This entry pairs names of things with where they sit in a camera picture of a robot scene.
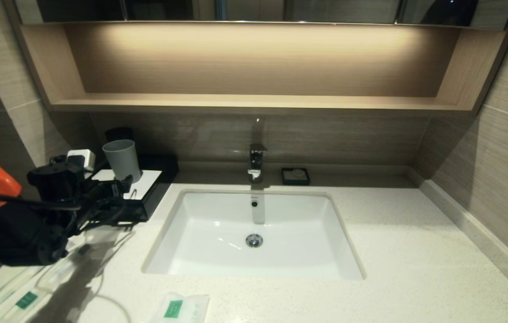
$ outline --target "chrome faucet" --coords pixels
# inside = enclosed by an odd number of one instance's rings
[[[250,169],[248,169],[248,179],[253,184],[262,182],[262,157],[266,151],[268,151],[268,149],[262,144],[250,145]]]

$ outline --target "soap dish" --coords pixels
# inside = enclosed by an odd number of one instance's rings
[[[282,168],[282,182],[284,185],[309,185],[309,174],[305,168]]]

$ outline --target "white sink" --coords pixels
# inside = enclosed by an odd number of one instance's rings
[[[251,234],[259,247],[246,243]],[[144,272],[363,279],[328,197],[253,193],[180,194]]]

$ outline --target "gray cup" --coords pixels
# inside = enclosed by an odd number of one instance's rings
[[[132,182],[140,180],[139,159],[136,156],[135,142],[132,140],[115,140],[102,146],[102,151],[114,171],[114,177],[124,180],[132,175]]]

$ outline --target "countertop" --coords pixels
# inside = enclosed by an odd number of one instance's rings
[[[119,248],[94,248],[93,260],[80,263],[50,299],[37,303],[42,309],[30,321],[149,322],[162,296],[177,292],[210,296],[207,323],[508,322],[508,280],[401,176],[332,175],[329,181],[315,180],[317,186],[271,185],[265,189],[331,196],[363,266],[365,280],[143,273],[143,264],[180,192],[250,190],[239,180],[208,184],[207,178],[197,173],[179,176],[148,223],[114,236]],[[330,186],[319,186],[323,183]],[[103,266],[104,254],[113,252]],[[20,270],[2,267],[0,286]],[[37,279],[5,302],[0,316]]]

